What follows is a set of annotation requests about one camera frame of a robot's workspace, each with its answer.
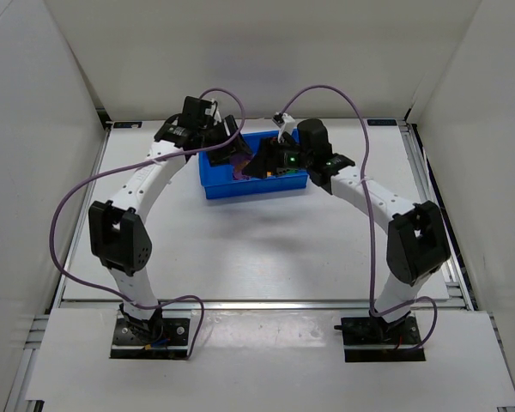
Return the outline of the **purple round lego piece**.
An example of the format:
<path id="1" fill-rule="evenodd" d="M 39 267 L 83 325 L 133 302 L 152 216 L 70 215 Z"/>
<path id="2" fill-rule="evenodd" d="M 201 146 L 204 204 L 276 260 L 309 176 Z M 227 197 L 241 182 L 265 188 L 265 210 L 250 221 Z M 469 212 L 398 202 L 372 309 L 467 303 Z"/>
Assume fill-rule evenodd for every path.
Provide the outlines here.
<path id="1" fill-rule="evenodd" d="M 233 168 L 233 180 L 247 180 L 248 176 L 244 174 L 244 169 L 251 161 L 251 157 L 239 156 L 231 159 L 231 166 Z"/>

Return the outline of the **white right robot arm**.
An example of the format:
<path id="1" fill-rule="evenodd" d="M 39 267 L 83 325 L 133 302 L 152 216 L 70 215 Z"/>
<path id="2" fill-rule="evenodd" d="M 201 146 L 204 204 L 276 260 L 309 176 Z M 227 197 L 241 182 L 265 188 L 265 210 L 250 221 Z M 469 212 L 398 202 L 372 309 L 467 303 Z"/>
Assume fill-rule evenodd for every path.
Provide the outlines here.
<path id="1" fill-rule="evenodd" d="M 381 228 L 387 236 L 389 275 L 381 294 L 370 296 L 369 312 L 386 324 L 400 322 L 422 286 L 451 256 L 439 206 L 412 202 L 368 178 L 363 167 L 333 150 L 321 120 L 303 120 L 296 130 L 292 136 L 282 126 L 278 136 L 262 139 L 242 173 L 266 179 L 304 171 L 317 187 L 356 207 L 373 228 Z"/>

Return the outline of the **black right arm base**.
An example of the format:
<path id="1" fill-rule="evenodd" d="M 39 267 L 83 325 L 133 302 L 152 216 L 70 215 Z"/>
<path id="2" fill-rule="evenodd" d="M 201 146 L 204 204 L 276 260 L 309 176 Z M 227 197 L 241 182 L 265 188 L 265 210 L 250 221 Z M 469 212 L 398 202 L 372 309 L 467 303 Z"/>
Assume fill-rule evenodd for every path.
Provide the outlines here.
<path id="1" fill-rule="evenodd" d="M 334 326 L 342 334 L 346 363 L 423 362 L 426 360 L 416 317 L 387 324 L 382 318 L 344 317 Z"/>

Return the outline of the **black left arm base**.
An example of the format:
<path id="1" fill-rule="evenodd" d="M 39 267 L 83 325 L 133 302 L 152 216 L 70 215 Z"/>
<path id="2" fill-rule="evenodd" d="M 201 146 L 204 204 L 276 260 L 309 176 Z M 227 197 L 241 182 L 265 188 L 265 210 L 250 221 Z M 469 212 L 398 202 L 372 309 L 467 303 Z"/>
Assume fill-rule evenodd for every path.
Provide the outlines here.
<path id="1" fill-rule="evenodd" d="M 135 334 L 119 314 L 112 333 L 109 358 L 113 360 L 185 361 L 190 348 L 191 313 L 164 311 L 150 336 Z"/>

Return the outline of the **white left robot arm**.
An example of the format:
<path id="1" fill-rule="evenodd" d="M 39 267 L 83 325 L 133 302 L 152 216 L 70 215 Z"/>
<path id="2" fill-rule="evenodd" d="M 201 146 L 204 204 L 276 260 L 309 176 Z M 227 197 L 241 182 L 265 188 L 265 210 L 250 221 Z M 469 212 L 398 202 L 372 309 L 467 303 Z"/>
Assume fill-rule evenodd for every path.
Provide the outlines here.
<path id="1" fill-rule="evenodd" d="M 186 97 L 180 114 L 155 133 L 147 152 L 150 163 L 138 167 L 106 202 L 88 211 L 91 252 L 107 268 L 123 295 L 121 312 L 128 322 L 151 329 L 161 316 L 146 271 L 152 242 L 145 227 L 159 195 L 190 159 L 190 151 L 223 145 L 213 151 L 221 164 L 249 151 L 233 116 L 223 118 L 216 100 Z"/>

